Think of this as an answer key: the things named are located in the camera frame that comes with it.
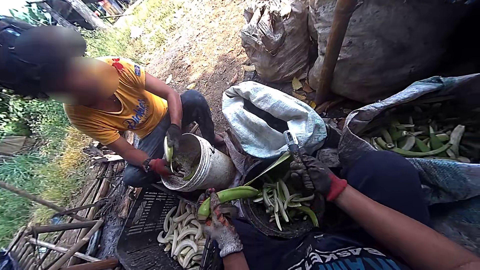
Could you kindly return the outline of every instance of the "jeans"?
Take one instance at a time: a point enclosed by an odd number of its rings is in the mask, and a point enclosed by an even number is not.
[[[182,128],[197,122],[202,136],[210,144],[213,144],[215,133],[212,121],[212,112],[205,97],[197,90],[187,90],[180,95],[183,116]],[[151,159],[163,158],[163,141],[167,129],[170,127],[170,114],[158,123],[155,129],[140,140],[138,149],[148,154]],[[160,181],[160,176],[155,172],[145,172],[142,168],[128,164],[123,174],[123,181],[133,187],[146,187]]]
[[[428,225],[430,217],[419,174],[404,157],[391,151],[369,152],[347,168],[342,177],[369,198]],[[246,220],[234,219],[232,223],[243,243],[243,252],[251,270],[270,269],[272,262],[278,261],[279,254],[295,249],[303,238],[280,240],[265,236]],[[336,234],[364,244],[374,241],[360,228]]]

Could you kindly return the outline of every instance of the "plastic crate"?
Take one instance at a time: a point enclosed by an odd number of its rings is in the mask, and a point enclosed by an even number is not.
[[[163,251],[156,240],[163,231],[163,221],[170,209],[179,204],[180,199],[192,204],[185,197],[197,197],[193,194],[174,192],[162,184],[143,188],[129,213],[128,219],[117,243],[117,258],[126,270],[181,270],[180,264]],[[221,258],[218,248],[207,239],[202,258],[201,269],[221,270]]]

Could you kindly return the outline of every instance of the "yellow t-shirt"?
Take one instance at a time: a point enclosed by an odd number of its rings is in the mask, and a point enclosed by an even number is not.
[[[118,131],[130,130],[140,138],[147,136],[167,113],[167,101],[145,90],[145,69],[142,66],[117,56],[97,59],[117,69],[120,81],[115,95],[122,109],[106,112],[63,104],[70,123],[103,145],[116,141],[120,137]]]

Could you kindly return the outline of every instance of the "hand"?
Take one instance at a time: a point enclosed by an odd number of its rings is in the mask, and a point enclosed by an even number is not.
[[[179,138],[181,136],[180,127],[176,124],[170,124],[166,136],[168,147],[173,147],[173,155],[176,155],[179,150]]]
[[[235,231],[235,227],[233,227],[232,223],[225,218],[221,212],[220,200],[218,199],[215,189],[209,188],[205,191],[205,194],[201,194],[198,198],[197,205],[200,206],[209,196],[210,217],[205,221],[205,232],[210,235],[210,238],[218,242],[221,257],[242,251],[243,245],[240,242],[238,233]]]
[[[335,200],[344,191],[347,181],[338,178],[318,159],[307,155],[303,148],[300,148],[299,154],[303,166],[297,162],[292,162],[290,164],[292,168],[291,177],[298,179],[301,176],[307,190],[311,191],[313,186],[315,192],[325,196],[327,201]]]
[[[173,173],[170,171],[170,168],[168,167],[168,162],[167,160],[163,159],[156,159],[156,160],[151,160],[148,165],[150,166],[150,169],[161,176],[169,176],[172,175]]]

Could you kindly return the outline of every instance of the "weed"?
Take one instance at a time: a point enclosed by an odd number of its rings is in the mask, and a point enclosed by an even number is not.
[[[87,156],[82,149],[92,139],[68,127],[61,149],[53,159],[39,153],[16,156],[0,164],[0,179],[60,206],[68,205],[72,194],[82,185]],[[53,211],[27,199],[0,190],[0,246],[6,246],[18,227],[45,223]]]
[[[118,27],[106,31],[82,31],[87,42],[87,55],[121,56],[137,63],[147,62],[149,59],[144,55],[153,53],[163,45],[165,35],[175,29],[170,16],[180,7],[169,0],[147,0]],[[130,28],[133,26],[143,29],[140,37],[130,38]]]

